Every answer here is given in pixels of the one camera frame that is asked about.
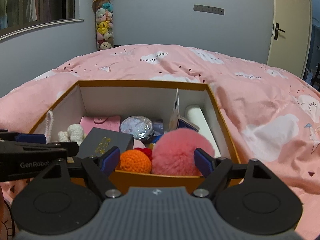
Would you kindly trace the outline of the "white crochet doll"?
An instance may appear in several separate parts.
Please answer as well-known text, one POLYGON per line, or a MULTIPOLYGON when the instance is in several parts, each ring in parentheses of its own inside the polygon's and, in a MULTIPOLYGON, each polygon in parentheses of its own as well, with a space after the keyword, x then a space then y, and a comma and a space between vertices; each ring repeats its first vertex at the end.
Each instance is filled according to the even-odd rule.
MULTIPOLYGON (((46 113, 45 133, 46 143, 51 142, 52 130, 54 124, 53 111, 49 110, 46 113)), ((80 124, 72 124, 67 128, 67 131, 60 131, 57 134, 58 142, 76 142, 79 146, 85 139, 85 132, 80 124)))

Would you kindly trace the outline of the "dark grey gift box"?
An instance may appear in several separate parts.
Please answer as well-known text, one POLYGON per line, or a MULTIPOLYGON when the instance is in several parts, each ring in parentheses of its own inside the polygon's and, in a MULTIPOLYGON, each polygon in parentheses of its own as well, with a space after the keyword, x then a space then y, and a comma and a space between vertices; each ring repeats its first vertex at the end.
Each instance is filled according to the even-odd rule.
POLYGON ((134 139, 131 134, 92 128, 79 146, 79 152, 76 156, 79 158, 100 156, 112 147, 118 147, 123 153, 133 149, 133 145, 134 139))

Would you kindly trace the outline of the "orange crochet ball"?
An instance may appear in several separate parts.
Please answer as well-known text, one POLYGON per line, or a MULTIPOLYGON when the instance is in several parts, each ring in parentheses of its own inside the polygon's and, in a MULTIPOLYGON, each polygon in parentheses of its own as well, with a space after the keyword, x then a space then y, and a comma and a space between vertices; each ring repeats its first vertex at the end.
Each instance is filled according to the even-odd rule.
POLYGON ((120 162, 116 170, 150 174, 152 170, 152 150, 149 148, 135 148, 120 155, 120 162))

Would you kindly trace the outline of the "pink fluffy pompom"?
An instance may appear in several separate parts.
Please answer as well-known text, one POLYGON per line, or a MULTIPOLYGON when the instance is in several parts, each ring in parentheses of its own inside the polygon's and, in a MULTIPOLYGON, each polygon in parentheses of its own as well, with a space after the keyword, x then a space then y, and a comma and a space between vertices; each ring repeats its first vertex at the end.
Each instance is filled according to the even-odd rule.
POLYGON ((152 150, 152 173, 161 176, 201 176, 194 151, 201 148, 211 157, 215 150, 198 132, 179 128, 164 134, 152 150))

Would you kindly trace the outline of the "pink fabric pouch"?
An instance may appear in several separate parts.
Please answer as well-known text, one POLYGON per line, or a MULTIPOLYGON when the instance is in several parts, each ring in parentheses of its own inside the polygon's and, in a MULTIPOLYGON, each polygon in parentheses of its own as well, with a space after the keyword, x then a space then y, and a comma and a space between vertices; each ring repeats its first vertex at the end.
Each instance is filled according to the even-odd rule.
POLYGON ((83 116, 80 120, 80 125, 84 129, 84 132, 88 134, 92 128, 106 129, 110 131, 120 131, 120 116, 108 116, 108 117, 88 117, 83 116))

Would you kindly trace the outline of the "round glitter compact mirror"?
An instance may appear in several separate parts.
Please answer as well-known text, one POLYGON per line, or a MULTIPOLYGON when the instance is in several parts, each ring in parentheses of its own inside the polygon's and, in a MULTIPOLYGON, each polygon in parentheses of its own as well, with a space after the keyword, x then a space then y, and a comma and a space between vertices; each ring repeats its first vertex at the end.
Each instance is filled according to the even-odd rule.
POLYGON ((153 124, 147 117, 130 116, 122 121, 120 131, 133 135, 135 140, 146 140, 153 134, 153 124))

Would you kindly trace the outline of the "white paper tube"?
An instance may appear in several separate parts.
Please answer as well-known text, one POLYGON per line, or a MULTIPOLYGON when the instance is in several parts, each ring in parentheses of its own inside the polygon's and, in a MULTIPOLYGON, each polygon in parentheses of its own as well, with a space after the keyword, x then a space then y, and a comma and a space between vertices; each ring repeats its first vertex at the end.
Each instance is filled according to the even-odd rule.
POLYGON ((217 146, 215 138, 211 133, 210 127, 202 113, 200 106, 191 105, 185 109, 185 116, 188 121, 195 124, 199 128, 199 133, 204 136, 212 145, 215 150, 215 156, 221 157, 220 150, 217 146))

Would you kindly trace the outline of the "blue yellow knitted doll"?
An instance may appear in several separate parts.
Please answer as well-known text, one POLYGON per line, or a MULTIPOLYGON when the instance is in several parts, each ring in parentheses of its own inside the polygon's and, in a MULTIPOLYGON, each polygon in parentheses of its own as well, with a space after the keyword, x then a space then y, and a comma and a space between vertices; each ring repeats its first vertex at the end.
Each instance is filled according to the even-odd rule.
POLYGON ((151 119, 153 124, 153 134, 148 140, 148 148, 153 149, 157 141, 164 134, 163 119, 151 119))

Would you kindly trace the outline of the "pink printed bed duvet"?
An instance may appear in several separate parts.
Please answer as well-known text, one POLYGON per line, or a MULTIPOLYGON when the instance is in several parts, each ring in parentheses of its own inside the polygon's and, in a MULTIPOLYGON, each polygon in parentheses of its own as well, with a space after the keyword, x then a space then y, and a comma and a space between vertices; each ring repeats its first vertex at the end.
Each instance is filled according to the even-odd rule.
POLYGON ((238 159, 262 160, 300 197, 297 232, 319 236, 319 92, 262 63, 177 45, 127 45, 75 57, 1 98, 1 127, 29 131, 78 80, 207 83, 238 159))

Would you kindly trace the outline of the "window with grey sill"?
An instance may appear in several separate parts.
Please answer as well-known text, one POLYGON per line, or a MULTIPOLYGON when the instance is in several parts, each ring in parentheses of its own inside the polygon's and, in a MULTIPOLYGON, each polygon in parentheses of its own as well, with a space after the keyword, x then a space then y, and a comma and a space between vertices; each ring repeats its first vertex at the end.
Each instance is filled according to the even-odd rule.
POLYGON ((79 0, 1 0, 1 41, 81 21, 79 0))

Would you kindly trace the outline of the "cream room door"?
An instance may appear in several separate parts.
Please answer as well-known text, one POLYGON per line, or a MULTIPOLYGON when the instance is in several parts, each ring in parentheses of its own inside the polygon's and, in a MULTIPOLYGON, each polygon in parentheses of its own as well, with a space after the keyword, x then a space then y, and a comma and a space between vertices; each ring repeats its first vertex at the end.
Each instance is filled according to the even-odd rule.
POLYGON ((310 47, 311 0, 274 0, 267 64, 302 77, 310 47))

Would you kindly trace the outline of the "plush toy column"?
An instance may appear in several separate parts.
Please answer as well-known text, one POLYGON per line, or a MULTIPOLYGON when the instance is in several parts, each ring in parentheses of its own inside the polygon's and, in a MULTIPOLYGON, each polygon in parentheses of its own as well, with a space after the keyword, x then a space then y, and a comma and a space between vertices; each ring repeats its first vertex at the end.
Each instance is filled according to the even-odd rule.
POLYGON ((113 4, 111 0, 93 0, 97 50, 114 47, 113 4))

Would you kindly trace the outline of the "wall switch panel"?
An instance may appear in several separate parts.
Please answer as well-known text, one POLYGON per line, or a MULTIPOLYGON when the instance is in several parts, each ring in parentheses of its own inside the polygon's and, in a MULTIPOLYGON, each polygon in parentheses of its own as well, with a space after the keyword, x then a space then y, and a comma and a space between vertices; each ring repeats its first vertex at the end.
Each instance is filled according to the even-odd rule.
POLYGON ((195 4, 193 7, 193 10, 198 11, 198 12, 217 14, 217 15, 224 15, 225 14, 225 10, 223 8, 211 7, 208 5, 195 4))

